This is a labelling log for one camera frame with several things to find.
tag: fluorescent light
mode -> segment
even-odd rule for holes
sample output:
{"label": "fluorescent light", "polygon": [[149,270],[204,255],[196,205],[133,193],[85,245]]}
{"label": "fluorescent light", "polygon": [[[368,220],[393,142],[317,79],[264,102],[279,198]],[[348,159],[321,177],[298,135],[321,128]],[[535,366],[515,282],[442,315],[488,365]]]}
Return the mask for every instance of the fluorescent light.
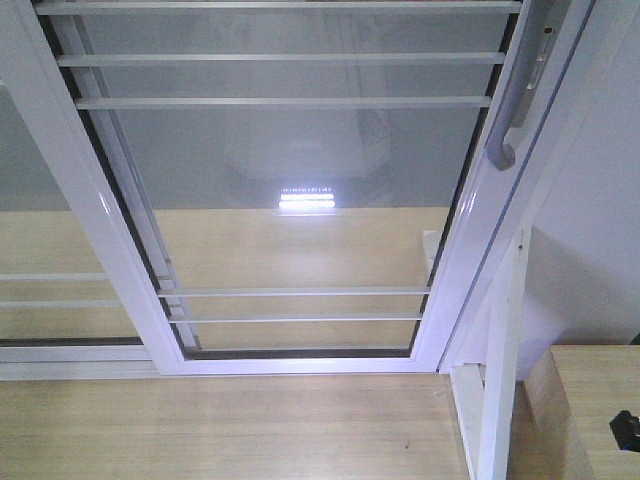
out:
{"label": "fluorescent light", "polygon": [[336,202],[333,200],[286,200],[278,206],[285,210],[315,210],[318,208],[333,208]]}
{"label": "fluorescent light", "polygon": [[336,202],[328,187],[286,188],[280,195],[281,210],[299,213],[318,213],[334,208]]}
{"label": "fluorescent light", "polygon": [[333,193],[283,193],[280,201],[311,202],[318,200],[333,200]]}

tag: black object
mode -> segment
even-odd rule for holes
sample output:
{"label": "black object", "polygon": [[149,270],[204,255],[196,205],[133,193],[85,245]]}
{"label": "black object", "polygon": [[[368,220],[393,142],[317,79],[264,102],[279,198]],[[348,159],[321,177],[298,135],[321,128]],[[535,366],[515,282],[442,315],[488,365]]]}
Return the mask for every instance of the black object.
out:
{"label": "black object", "polygon": [[631,415],[629,410],[622,410],[609,422],[613,436],[616,437],[620,450],[640,452],[640,420]]}

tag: light wood surface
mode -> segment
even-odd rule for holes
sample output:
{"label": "light wood surface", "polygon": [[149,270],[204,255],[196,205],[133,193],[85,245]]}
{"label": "light wood surface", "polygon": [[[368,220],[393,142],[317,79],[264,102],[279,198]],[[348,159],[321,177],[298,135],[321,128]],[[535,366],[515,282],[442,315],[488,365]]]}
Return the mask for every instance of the light wood surface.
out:
{"label": "light wood surface", "polygon": [[185,287],[348,287],[425,283],[424,230],[447,208],[354,208],[330,216],[171,210],[156,216]]}
{"label": "light wood surface", "polygon": [[609,422],[638,415],[640,348],[555,346],[526,381],[552,479],[638,478],[640,454],[618,445]]}
{"label": "light wood surface", "polygon": [[[98,273],[68,211],[0,212],[0,273]],[[0,282],[0,301],[117,300],[108,281]],[[0,339],[135,337],[121,307],[0,309]]]}
{"label": "light wood surface", "polygon": [[[163,210],[156,215],[185,287],[349,287],[426,283],[424,230],[447,208]],[[421,296],[190,299],[198,315],[417,312]],[[198,325],[205,348],[406,346],[413,322]]]}
{"label": "light wood surface", "polygon": [[446,376],[0,388],[6,480],[468,478]]}
{"label": "light wood surface", "polygon": [[205,350],[227,348],[408,348],[415,321],[199,324]]}
{"label": "light wood surface", "polygon": [[[183,286],[336,287],[421,285],[422,231],[446,208],[347,209],[327,217],[270,210],[157,212]],[[101,272],[66,211],[0,212],[0,272]],[[2,282],[0,300],[115,299],[108,282]],[[193,299],[200,315],[417,312],[420,296]],[[406,345],[411,322],[380,325],[200,326],[210,348]],[[136,336],[121,308],[0,310],[0,338]]]}
{"label": "light wood surface", "polygon": [[542,445],[524,385],[516,386],[507,480],[549,480]]}

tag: wooden shelf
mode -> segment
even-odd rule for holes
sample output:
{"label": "wooden shelf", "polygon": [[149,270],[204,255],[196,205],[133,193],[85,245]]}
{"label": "wooden shelf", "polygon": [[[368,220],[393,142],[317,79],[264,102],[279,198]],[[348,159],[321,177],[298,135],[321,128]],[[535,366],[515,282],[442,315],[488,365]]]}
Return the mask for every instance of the wooden shelf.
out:
{"label": "wooden shelf", "polygon": [[640,409],[640,348],[555,346],[525,382],[549,478],[638,478],[640,454],[621,451],[609,428]]}

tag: window handle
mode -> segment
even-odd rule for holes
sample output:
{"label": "window handle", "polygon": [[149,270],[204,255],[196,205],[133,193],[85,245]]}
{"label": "window handle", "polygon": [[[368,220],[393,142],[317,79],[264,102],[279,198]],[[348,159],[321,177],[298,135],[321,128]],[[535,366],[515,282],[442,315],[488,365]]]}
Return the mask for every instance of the window handle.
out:
{"label": "window handle", "polygon": [[516,58],[484,145],[485,155],[500,171],[511,168],[516,162],[515,151],[511,145],[505,143],[505,136],[511,128],[513,117],[531,78],[539,48],[538,38],[544,30],[549,8],[550,2],[547,0],[530,2]]}

